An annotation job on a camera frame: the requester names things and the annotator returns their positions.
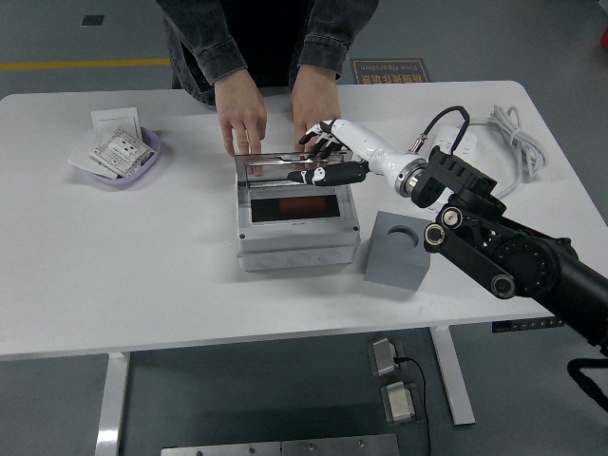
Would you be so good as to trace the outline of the person's right hand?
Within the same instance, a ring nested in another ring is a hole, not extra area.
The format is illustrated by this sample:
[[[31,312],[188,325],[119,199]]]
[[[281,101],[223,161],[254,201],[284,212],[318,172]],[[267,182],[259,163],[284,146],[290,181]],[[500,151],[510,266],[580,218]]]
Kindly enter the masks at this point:
[[[249,72],[240,69],[219,78],[214,84],[214,91],[226,152],[231,157],[260,154],[267,112]]]

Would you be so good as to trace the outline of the person's left hand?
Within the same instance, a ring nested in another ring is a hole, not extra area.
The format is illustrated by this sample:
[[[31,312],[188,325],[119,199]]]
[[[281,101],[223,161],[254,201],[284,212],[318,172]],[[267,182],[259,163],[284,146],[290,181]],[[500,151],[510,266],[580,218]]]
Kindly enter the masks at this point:
[[[294,151],[304,153],[299,140],[315,124],[341,117],[336,72],[317,66],[298,69],[290,98],[294,125]]]

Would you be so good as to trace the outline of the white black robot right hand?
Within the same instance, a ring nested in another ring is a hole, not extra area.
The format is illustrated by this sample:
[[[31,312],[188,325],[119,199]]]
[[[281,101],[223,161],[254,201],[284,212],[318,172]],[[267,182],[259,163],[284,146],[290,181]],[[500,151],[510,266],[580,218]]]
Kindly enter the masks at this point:
[[[313,170],[292,171],[287,179],[315,186],[336,186],[363,181],[369,172],[385,177],[394,190],[410,193],[408,179],[424,168],[416,154],[403,153],[371,130],[343,119],[322,121],[311,127],[299,140],[301,144],[315,138],[310,156],[325,159],[333,151],[346,148],[358,161],[325,164]]]

